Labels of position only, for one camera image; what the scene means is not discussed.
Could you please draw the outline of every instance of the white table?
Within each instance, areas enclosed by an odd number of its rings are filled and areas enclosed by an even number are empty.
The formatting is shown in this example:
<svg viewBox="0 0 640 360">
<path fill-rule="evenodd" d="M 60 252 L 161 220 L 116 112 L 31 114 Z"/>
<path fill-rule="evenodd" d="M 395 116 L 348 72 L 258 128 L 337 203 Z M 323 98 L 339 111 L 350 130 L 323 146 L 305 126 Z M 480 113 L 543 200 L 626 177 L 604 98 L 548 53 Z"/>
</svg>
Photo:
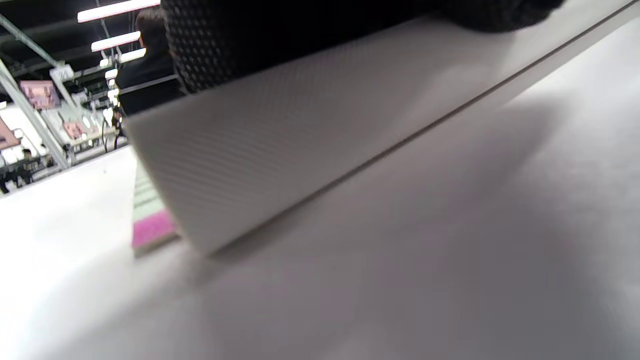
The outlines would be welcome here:
<svg viewBox="0 0 640 360">
<path fill-rule="evenodd" d="M 215 258 L 133 260 L 129 149 L 2 198 L 0 357 L 637 359 L 638 33 Z"/>
</svg>

